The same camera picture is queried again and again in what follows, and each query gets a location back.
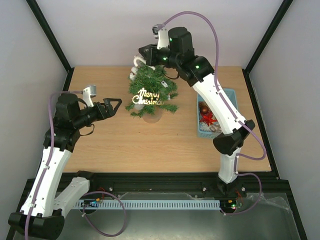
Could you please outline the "white candy cane ornament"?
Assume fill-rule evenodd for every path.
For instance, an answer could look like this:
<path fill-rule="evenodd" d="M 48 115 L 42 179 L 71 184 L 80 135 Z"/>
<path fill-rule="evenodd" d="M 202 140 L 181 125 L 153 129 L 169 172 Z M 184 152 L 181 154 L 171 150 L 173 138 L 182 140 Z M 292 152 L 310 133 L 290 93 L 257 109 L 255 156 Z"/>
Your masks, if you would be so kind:
<path fill-rule="evenodd" d="M 146 60 L 144 59 L 144 57 L 140 54 L 138 55 L 135 55 L 134 58 L 133 58 L 133 65 L 138 68 L 142 65 L 145 65 L 149 68 L 151 68 L 152 70 L 155 70 L 156 68 L 154 66 L 150 66 L 150 65 L 147 65 L 147 62 Z"/>

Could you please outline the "silver glitter ball ornament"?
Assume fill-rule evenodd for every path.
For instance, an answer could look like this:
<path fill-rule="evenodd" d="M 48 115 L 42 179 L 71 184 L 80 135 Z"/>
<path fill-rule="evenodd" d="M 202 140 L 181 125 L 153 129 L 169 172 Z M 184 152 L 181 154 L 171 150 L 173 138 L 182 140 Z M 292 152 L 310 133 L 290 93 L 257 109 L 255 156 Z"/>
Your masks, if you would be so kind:
<path fill-rule="evenodd" d="M 134 105 L 134 109 L 135 109 L 135 110 L 140 111 L 140 110 L 142 110 L 143 108 L 144 108 L 144 104 L 136 103 L 136 104 Z"/>

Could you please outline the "gold glitter merry ornament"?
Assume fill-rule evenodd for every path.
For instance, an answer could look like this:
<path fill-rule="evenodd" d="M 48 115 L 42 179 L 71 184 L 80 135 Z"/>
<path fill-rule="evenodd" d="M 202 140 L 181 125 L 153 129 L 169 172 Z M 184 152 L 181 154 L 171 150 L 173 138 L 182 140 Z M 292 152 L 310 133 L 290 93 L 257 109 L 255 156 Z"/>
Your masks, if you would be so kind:
<path fill-rule="evenodd" d="M 164 102 L 160 100 L 159 93 L 147 91 L 144 87 L 140 89 L 136 95 L 132 97 L 132 102 L 136 105 L 162 105 Z"/>

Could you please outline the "small green christmas tree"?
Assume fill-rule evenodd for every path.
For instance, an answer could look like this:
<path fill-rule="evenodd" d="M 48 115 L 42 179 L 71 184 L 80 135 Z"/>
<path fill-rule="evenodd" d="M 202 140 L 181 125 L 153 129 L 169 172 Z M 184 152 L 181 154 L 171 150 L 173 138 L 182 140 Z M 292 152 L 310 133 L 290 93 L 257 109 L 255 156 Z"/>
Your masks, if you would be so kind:
<path fill-rule="evenodd" d="M 161 84 L 162 81 L 165 81 L 168 87 L 164 87 Z M 159 93 L 163 104 L 144 105 L 142 110 L 136 110 L 132 98 L 142 88 L 151 93 Z M 178 85 L 172 79 L 166 77 L 166 71 L 161 66 L 156 66 L 155 70 L 146 65 L 139 66 L 135 79 L 132 81 L 129 78 L 128 93 L 131 94 L 131 98 L 130 103 L 128 103 L 125 109 L 130 112 L 130 116 L 133 118 L 142 118 L 144 115 L 155 115 L 157 110 L 164 110 L 174 114 L 179 109 L 176 104 L 170 102 L 179 95 Z"/>

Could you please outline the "light blue plastic basket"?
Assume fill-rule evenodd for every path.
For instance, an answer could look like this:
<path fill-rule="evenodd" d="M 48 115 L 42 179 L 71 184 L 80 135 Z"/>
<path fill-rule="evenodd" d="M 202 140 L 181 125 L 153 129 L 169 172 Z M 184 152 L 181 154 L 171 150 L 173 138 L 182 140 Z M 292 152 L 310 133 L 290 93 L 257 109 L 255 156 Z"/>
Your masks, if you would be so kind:
<path fill-rule="evenodd" d="M 221 126 L 203 98 L 197 94 L 197 136 L 214 139 L 222 133 Z"/>

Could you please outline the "white pompom ornament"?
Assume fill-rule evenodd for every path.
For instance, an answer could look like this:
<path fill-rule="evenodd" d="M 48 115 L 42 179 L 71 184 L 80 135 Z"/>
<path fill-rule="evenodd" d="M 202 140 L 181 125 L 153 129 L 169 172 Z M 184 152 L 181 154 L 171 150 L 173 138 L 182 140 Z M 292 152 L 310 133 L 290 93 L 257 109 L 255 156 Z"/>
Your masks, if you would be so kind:
<path fill-rule="evenodd" d="M 129 79 L 131 81 L 134 81 L 135 78 L 136 78 L 136 75 L 137 75 L 137 72 L 138 72 L 138 68 L 136 66 L 133 66 L 130 70 L 130 73 L 129 73 Z"/>

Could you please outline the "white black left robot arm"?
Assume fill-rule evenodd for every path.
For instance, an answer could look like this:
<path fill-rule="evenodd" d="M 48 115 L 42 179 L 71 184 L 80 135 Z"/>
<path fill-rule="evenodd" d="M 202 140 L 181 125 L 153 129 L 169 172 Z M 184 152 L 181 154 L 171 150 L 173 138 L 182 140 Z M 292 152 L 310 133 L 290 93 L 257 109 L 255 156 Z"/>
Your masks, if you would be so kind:
<path fill-rule="evenodd" d="M 57 194 L 66 163 L 82 137 L 81 129 L 113 117 L 122 104 L 120 98 L 92 102 L 84 91 L 62 91 L 56 103 L 48 102 L 49 130 L 45 133 L 42 159 L 32 188 L 20 210 L 10 214 L 8 224 L 29 238 L 56 240 L 65 219 L 84 196 L 98 195 L 94 174 L 79 171 L 68 186 Z"/>

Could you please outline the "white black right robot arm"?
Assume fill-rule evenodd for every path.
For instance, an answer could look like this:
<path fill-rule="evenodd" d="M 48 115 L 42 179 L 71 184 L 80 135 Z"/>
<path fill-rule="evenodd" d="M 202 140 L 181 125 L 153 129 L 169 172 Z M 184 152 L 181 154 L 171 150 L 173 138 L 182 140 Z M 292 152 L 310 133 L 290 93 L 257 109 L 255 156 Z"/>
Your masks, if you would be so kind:
<path fill-rule="evenodd" d="M 150 67 L 162 65 L 175 69 L 205 101 L 217 119 L 221 133 L 213 139 L 213 145 L 220 153 L 218 191 L 229 196 L 236 189 L 234 180 L 238 176 L 238 158 L 245 139 L 255 128 L 253 120 L 242 116 L 216 78 L 216 72 L 209 61 L 195 55 L 192 35 L 185 27 L 167 30 L 164 25 L 152 27 L 156 44 L 139 48 L 138 52 Z"/>

